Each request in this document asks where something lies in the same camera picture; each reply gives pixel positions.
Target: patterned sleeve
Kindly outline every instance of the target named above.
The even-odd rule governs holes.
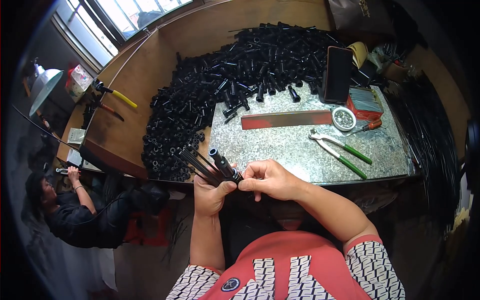
[[[388,259],[385,247],[377,241],[364,241],[345,255],[350,274],[373,300],[405,299],[405,290]]]
[[[203,296],[220,278],[214,271],[198,266],[189,265],[179,277],[167,300],[173,299],[198,299]]]

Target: tissue box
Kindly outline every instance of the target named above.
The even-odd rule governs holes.
[[[70,73],[65,89],[77,103],[85,94],[92,81],[93,77],[81,65],[77,65]]]

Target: hand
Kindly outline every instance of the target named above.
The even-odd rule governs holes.
[[[273,159],[249,163],[243,178],[239,190],[254,191],[257,202],[261,199],[261,192],[279,200],[296,200],[305,183]]]
[[[225,196],[234,191],[237,185],[233,181],[224,181],[218,187],[208,184],[200,176],[195,175],[193,191],[195,198],[195,214],[197,216],[213,216],[223,207]]]
[[[78,178],[80,177],[79,170],[76,167],[68,167],[68,178],[70,182],[73,184],[74,182],[80,181]]]

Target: white bowl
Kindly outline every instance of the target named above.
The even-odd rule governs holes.
[[[353,119],[353,124],[352,126],[350,127],[342,127],[340,124],[338,124],[335,120],[335,114],[338,112],[338,111],[344,111],[346,112],[347,114],[349,114],[352,119]],[[333,111],[332,111],[332,121],[333,121],[333,124],[335,125],[335,127],[337,127],[338,129],[340,129],[341,131],[349,131],[349,130],[352,130],[355,125],[357,124],[357,118],[355,117],[355,115],[353,114],[353,112],[348,109],[348,108],[344,108],[344,107],[339,107],[339,108],[335,108]]]

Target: red box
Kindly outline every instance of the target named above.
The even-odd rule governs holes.
[[[370,91],[375,96],[375,101],[377,102],[378,106],[382,111],[369,111],[369,110],[356,109],[355,106],[353,105],[352,98],[350,98],[350,94],[349,94],[347,98],[347,108],[353,112],[357,120],[375,121],[375,120],[378,120],[384,114],[383,112],[384,107],[382,106],[382,103],[380,102],[380,99],[377,93],[373,90],[370,90]]]

